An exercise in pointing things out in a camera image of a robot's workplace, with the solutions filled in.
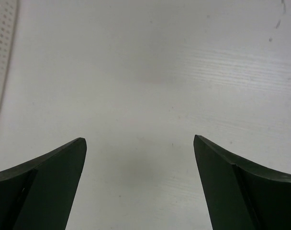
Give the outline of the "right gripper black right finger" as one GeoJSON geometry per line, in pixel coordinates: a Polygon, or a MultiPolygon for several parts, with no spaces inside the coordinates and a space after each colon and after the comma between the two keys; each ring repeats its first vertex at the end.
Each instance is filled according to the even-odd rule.
{"type": "Polygon", "coordinates": [[[194,137],[194,152],[214,230],[291,230],[291,174],[194,137]]]}

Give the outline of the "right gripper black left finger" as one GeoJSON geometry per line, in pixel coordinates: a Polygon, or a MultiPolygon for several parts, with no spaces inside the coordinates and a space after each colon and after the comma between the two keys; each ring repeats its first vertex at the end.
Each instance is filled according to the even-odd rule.
{"type": "Polygon", "coordinates": [[[64,230],[87,152],[77,138],[0,172],[0,230],[64,230]]]}

